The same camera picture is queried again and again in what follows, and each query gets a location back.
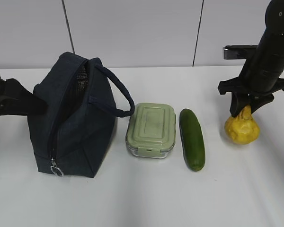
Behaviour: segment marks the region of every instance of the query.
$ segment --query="food container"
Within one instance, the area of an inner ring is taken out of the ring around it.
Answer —
[[[126,134],[126,145],[138,157],[165,158],[175,145],[176,115],[166,104],[136,106]]]

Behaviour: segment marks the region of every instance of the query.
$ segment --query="zipper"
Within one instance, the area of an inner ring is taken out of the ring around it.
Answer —
[[[53,174],[55,174],[56,176],[64,176],[63,171],[57,166],[56,164],[56,157],[57,157],[57,146],[58,146],[58,127],[60,125],[59,119],[61,119],[61,110],[64,108],[64,103],[65,103],[65,98],[69,92],[69,90],[71,89],[71,87],[73,86],[73,82],[76,79],[77,74],[74,74],[73,77],[71,78],[70,82],[68,83],[68,86],[65,90],[65,93],[62,97],[62,101],[61,104],[59,106],[58,109],[58,114],[53,122],[53,126],[52,126],[52,131],[50,133],[50,137],[49,137],[49,142],[48,142],[48,158],[51,161],[51,171]]]

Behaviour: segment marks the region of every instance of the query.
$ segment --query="bag handle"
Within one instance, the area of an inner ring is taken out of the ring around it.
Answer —
[[[134,110],[135,110],[135,106],[134,106],[133,99],[132,99],[131,95],[129,94],[128,90],[126,89],[126,87],[121,83],[121,81],[116,77],[116,75],[112,71],[110,71],[109,69],[105,68],[104,66],[102,66],[100,64],[95,64],[95,68],[97,68],[107,78],[109,78],[110,81],[113,82],[113,84],[121,91],[121,93],[128,100],[131,108],[130,108],[129,111],[123,111],[123,110],[117,109],[117,108],[109,105],[105,101],[103,101],[99,98],[93,97],[93,96],[89,97],[89,103],[95,105],[99,109],[101,109],[101,110],[103,110],[107,113],[110,113],[110,114],[112,114],[116,117],[128,117],[128,116],[133,115]]]

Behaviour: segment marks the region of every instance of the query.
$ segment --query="cucumber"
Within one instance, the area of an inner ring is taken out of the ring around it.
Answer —
[[[194,112],[183,109],[179,126],[186,165],[193,171],[200,171],[205,164],[205,147],[201,126]]]

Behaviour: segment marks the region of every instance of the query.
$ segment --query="green lid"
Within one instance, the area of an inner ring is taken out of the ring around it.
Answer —
[[[176,115],[171,106],[140,103],[131,116],[126,142],[129,148],[142,153],[170,151],[175,143],[175,134]]]

